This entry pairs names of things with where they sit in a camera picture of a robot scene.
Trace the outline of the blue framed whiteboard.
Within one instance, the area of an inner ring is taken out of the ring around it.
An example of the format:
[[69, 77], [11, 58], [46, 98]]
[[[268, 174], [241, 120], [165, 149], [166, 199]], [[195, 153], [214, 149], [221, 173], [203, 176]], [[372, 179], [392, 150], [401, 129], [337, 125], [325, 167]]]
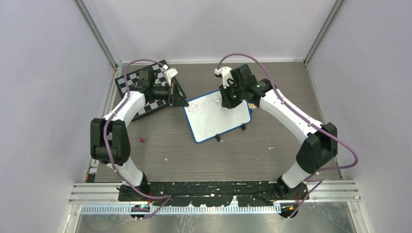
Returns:
[[218, 90], [189, 100], [189, 106], [183, 108], [196, 143], [212, 139], [252, 120], [246, 101], [233, 109], [227, 109], [222, 107], [222, 103], [213, 100], [222, 100]]

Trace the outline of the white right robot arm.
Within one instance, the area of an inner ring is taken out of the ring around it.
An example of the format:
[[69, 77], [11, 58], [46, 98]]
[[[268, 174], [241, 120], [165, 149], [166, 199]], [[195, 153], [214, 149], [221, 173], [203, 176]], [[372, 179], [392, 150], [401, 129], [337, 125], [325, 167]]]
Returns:
[[289, 103], [269, 79], [258, 81], [246, 64], [235, 69], [217, 68], [214, 74], [222, 79], [219, 92], [223, 108], [233, 109], [244, 100], [252, 103], [279, 120], [301, 143], [294, 164], [276, 181], [275, 191], [281, 198], [290, 199], [298, 185], [335, 158], [336, 126], [314, 120]]

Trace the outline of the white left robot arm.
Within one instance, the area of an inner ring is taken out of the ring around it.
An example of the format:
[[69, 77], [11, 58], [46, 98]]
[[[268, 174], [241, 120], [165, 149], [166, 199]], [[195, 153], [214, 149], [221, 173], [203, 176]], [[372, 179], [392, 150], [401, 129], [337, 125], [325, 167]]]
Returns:
[[176, 89], [173, 78], [175, 68], [167, 67], [165, 85], [155, 84], [154, 70], [142, 69], [139, 80], [127, 91], [121, 102], [103, 118], [94, 118], [90, 124], [90, 154], [95, 160], [108, 167], [120, 177], [124, 190], [138, 201], [149, 195], [146, 175], [140, 171], [130, 157], [131, 145], [127, 132], [137, 112], [152, 100], [163, 100], [172, 107], [187, 107], [188, 102]]

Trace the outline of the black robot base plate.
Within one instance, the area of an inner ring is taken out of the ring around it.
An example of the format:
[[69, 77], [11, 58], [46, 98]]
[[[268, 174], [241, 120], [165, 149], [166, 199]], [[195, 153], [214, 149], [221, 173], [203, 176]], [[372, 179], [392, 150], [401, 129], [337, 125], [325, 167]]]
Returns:
[[226, 207], [233, 201], [239, 207], [271, 206], [277, 200], [297, 203], [308, 191], [302, 183], [282, 194], [277, 184], [269, 181], [151, 182], [143, 190], [148, 198], [124, 184], [117, 190], [119, 201], [143, 201], [154, 206], [163, 204], [163, 197], [170, 195], [165, 205], [174, 207]]

